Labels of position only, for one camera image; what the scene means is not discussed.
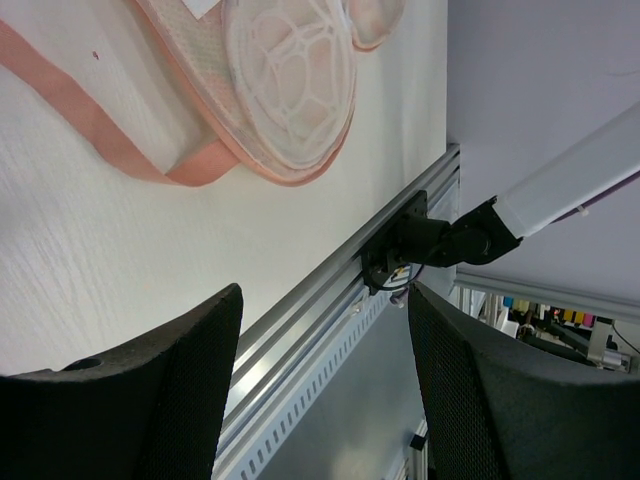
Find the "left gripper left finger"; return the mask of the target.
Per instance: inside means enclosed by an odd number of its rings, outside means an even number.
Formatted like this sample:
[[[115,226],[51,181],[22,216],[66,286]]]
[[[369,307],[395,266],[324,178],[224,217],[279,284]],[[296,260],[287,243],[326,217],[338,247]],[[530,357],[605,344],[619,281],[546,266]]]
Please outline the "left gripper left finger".
[[[243,315],[232,284],[60,371],[1,380],[5,479],[207,479]]]

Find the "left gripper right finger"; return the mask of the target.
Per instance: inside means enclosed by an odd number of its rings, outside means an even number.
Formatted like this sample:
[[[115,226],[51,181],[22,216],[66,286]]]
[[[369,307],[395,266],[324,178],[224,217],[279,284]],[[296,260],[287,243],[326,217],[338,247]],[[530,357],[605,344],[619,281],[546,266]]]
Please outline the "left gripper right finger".
[[[526,345],[420,283],[408,319],[437,478],[638,478],[638,377]]]

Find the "floral mesh laundry bag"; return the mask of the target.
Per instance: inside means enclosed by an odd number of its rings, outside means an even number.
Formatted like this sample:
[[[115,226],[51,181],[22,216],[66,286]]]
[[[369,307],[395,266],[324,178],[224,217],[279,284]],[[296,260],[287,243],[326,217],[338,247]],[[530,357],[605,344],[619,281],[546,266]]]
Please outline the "floral mesh laundry bag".
[[[158,169],[70,75],[8,24],[1,63],[109,164],[171,185],[210,184],[237,165],[279,185],[322,175],[349,132],[356,55],[378,48],[401,1],[141,1],[141,16],[213,134]]]

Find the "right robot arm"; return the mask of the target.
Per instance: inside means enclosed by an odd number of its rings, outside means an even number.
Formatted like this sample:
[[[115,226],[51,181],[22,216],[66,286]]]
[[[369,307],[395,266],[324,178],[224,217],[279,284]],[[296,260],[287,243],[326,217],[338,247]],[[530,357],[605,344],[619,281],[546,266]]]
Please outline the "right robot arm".
[[[639,105],[634,104],[509,190],[460,217],[424,264],[485,265],[545,227],[580,214],[639,178]]]

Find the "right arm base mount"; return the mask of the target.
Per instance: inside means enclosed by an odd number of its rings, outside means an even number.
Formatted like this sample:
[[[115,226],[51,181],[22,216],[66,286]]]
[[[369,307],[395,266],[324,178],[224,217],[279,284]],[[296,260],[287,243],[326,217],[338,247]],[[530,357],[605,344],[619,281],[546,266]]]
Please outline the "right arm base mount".
[[[445,267],[447,220],[429,217],[428,193],[419,190],[367,241],[361,250],[363,280],[371,294],[408,286],[418,273],[400,286],[391,286],[394,272],[407,265]]]

